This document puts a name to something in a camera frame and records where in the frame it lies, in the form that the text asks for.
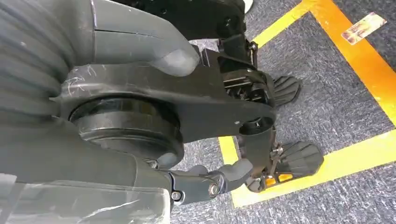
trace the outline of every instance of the sticker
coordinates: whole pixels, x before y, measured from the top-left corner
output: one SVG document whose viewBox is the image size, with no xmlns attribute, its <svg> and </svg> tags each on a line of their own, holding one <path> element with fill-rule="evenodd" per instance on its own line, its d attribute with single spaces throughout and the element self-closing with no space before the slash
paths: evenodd
<svg viewBox="0 0 396 224">
<path fill-rule="evenodd" d="M 371 12 L 359 22 L 355 23 L 353 26 L 347 29 L 344 33 L 341 34 L 341 36 L 351 45 L 354 45 L 361 39 L 368 36 L 370 33 L 374 32 L 376 29 L 380 28 L 386 22 L 387 21 L 379 15 Z"/>
</svg>

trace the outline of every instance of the bolt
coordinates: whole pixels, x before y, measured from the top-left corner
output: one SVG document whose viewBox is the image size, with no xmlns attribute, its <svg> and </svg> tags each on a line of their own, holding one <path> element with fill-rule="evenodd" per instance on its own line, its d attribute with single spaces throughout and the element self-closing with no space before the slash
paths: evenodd
<svg viewBox="0 0 396 224">
<path fill-rule="evenodd" d="M 172 199 L 173 201 L 178 201 L 182 198 L 182 194 L 178 191 L 173 191 L 172 192 Z"/>
<path fill-rule="evenodd" d="M 216 183 L 211 183 L 209 185 L 209 194 L 215 196 L 219 193 L 219 187 Z"/>
</svg>

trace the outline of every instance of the protective plastic wrap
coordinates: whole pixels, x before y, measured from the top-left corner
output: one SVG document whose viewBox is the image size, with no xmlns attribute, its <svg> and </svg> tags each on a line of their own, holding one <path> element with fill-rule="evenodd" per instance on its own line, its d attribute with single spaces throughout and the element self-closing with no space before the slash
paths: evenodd
<svg viewBox="0 0 396 224">
<path fill-rule="evenodd" d="M 57 181 L 15 182 L 0 174 L 0 223 L 166 224 L 170 197 L 165 189 Z"/>
</svg>

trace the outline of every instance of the black mechanism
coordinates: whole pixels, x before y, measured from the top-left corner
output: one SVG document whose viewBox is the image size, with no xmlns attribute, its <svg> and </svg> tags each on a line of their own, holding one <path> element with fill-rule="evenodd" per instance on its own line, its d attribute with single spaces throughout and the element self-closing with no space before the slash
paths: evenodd
<svg viewBox="0 0 396 224">
<path fill-rule="evenodd" d="M 241 0 L 116 0 L 171 22 L 188 40 L 228 38 L 243 34 Z"/>
<path fill-rule="evenodd" d="M 292 180 L 317 171 L 323 162 L 317 147 L 275 142 L 276 106 L 295 99 L 300 82 L 257 70 L 258 46 L 243 34 L 243 1 L 118 2 L 170 21 L 189 40 L 218 38 L 219 52 L 195 46 L 201 62 L 186 77 L 145 63 L 75 68 L 58 98 L 60 116 L 85 140 L 170 168 L 183 158 L 183 143 L 237 136 L 240 157 L 253 164 L 246 185 L 254 192 L 282 183 L 281 175 Z"/>
</svg>

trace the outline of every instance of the yellow floor marking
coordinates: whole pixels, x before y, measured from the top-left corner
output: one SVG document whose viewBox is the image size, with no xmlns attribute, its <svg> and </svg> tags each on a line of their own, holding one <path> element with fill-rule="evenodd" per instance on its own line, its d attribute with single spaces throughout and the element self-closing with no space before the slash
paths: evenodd
<svg viewBox="0 0 396 224">
<path fill-rule="evenodd" d="M 254 41 L 259 47 L 263 46 L 308 11 L 311 11 L 315 16 L 380 107 L 396 125 L 395 72 L 367 40 L 362 40 L 352 46 L 341 37 L 341 33 L 348 29 L 352 23 L 331 0 L 303 0 L 265 29 Z M 232 137 L 221 137 L 219 142 L 224 163 L 233 164 L 236 162 L 238 155 Z M 241 207 L 265 201 L 396 161 L 395 149 L 396 130 L 393 130 L 326 155 L 322 167 L 314 176 L 286 182 L 259 194 L 252 193 L 242 186 L 231 192 L 234 206 Z"/>
<path fill-rule="evenodd" d="M 301 18 L 318 0 L 302 0 L 298 5 L 288 11 L 279 20 L 272 23 L 267 29 L 259 34 L 253 41 L 260 47 Z"/>
<path fill-rule="evenodd" d="M 234 207 L 262 202 L 346 175 L 396 161 L 396 130 L 380 134 L 325 156 L 319 171 L 313 175 L 268 188 L 261 193 L 250 192 L 245 185 L 231 192 Z M 219 138 L 224 161 L 237 160 L 232 137 Z"/>
<path fill-rule="evenodd" d="M 311 8 L 311 13 L 376 99 L 390 121 L 396 125 L 395 71 L 366 39 L 351 45 L 342 38 L 341 34 L 350 28 L 352 23 L 333 1 L 319 1 Z"/>
</svg>

